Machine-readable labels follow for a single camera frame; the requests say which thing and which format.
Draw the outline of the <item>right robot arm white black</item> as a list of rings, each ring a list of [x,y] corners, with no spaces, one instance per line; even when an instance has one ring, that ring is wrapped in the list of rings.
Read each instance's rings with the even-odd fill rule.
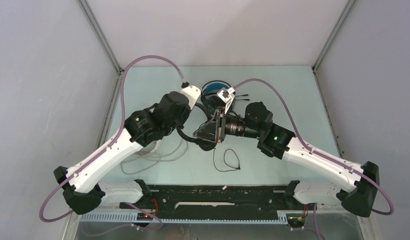
[[[368,161],[361,165],[322,152],[294,132],[273,123],[273,114],[262,102],[246,106],[245,116],[214,111],[193,136],[203,142],[222,143],[227,135],[257,139],[257,148],[270,158],[302,165],[326,177],[330,183],[311,184],[292,180],[284,192],[290,209],[309,204],[340,205],[356,216],[370,216],[377,195],[379,167]]]

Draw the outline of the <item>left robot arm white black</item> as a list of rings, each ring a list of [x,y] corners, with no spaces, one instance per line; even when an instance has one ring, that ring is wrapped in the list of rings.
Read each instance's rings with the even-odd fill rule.
[[[143,180],[106,183],[101,179],[130,155],[183,126],[199,97],[200,91],[192,86],[167,93],[160,102],[133,112],[101,149],[72,167],[56,168],[55,178],[71,210],[83,215],[108,204],[149,206],[151,194]]]

